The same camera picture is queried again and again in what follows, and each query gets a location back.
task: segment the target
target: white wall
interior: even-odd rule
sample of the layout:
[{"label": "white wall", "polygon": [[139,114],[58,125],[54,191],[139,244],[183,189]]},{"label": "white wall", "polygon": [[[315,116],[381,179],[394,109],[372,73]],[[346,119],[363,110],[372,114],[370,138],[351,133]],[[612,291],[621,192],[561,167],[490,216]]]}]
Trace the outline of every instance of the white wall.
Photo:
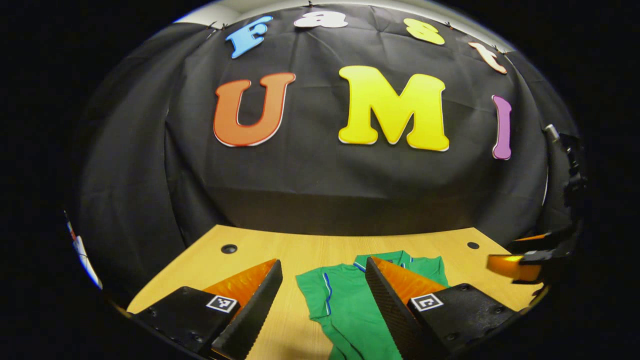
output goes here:
[{"label": "white wall", "polygon": [[239,16],[240,13],[238,11],[221,4],[221,1],[216,1],[193,10],[175,22],[193,22],[195,24],[210,25],[212,22],[218,21],[213,27],[219,29],[223,23],[233,24],[237,22]]},{"label": "white wall", "polygon": [[[506,40],[492,33],[484,26],[466,18],[464,15],[448,9],[440,4],[432,3],[427,0],[312,0],[314,4],[361,4],[380,6],[404,12],[414,13],[438,22],[450,22],[451,26],[476,37],[490,45],[496,45],[502,52],[512,51],[514,47]],[[308,4],[306,0],[222,0],[216,1],[209,6],[203,6],[201,9],[192,12],[191,15],[184,17],[177,22],[197,22],[199,24],[209,25],[217,18],[228,19],[232,12],[237,12],[233,20],[219,20],[216,25],[225,22],[231,24],[240,20],[244,20],[256,15],[262,15],[271,11],[304,6]]]}]

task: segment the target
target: table surface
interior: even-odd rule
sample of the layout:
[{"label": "table surface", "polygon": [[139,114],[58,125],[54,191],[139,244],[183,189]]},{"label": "table surface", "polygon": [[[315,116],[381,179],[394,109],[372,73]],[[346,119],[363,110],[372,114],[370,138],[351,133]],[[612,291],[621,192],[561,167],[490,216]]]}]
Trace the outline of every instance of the table surface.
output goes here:
[{"label": "table surface", "polygon": [[[467,243],[474,242],[478,249]],[[237,251],[224,254],[222,246]],[[204,289],[242,270],[277,258],[282,285],[247,359],[328,359],[332,343],[309,320],[295,276],[320,266],[352,264],[356,255],[405,250],[414,258],[442,256],[449,285],[467,282],[516,311],[541,285],[511,284],[486,269],[489,254],[507,250],[474,228],[395,236],[317,236],[271,233],[217,225],[159,272],[127,308],[138,313],[180,286]]]}]

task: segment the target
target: green shirt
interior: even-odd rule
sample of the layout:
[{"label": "green shirt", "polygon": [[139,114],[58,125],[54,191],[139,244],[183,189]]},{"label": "green shirt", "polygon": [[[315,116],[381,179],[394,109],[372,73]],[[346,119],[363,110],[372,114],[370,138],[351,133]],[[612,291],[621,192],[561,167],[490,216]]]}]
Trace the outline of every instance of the green shirt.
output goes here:
[{"label": "green shirt", "polygon": [[402,359],[365,280],[369,256],[449,287],[440,256],[414,259],[405,251],[359,255],[352,265],[321,267],[296,276],[307,301],[309,318],[319,322],[333,342],[331,360]]}]

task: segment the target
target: hole in table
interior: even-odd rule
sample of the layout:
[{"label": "hole in table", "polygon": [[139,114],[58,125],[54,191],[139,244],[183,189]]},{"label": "hole in table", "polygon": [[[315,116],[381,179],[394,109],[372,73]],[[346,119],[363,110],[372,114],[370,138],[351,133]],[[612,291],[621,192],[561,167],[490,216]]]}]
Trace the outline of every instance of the hole in table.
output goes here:
[{"label": "hole in table", "polygon": [[238,247],[235,246],[234,244],[227,244],[223,246],[222,249],[220,249],[220,251],[222,251],[225,254],[233,254],[237,250],[238,250]]}]

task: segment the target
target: blue stripe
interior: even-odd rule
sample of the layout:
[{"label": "blue stripe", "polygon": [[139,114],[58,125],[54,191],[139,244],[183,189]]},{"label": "blue stripe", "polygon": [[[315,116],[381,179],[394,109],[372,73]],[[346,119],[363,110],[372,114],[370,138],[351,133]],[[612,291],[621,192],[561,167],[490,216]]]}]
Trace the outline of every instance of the blue stripe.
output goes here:
[{"label": "blue stripe", "polygon": [[359,268],[362,272],[367,272],[365,268],[362,267],[362,265],[358,264],[358,263],[353,263],[357,268]]},{"label": "blue stripe", "polygon": [[323,277],[324,277],[324,283],[326,284],[326,287],[329,288],[329,296],[327,296],[326,298],[327,315],[331,315],[331,305],[329,305],[329,300],[331,300],[333,289],[331,288],[331,284],[329,283],[329,276],[326,274],[326,272],[323,274]]}]

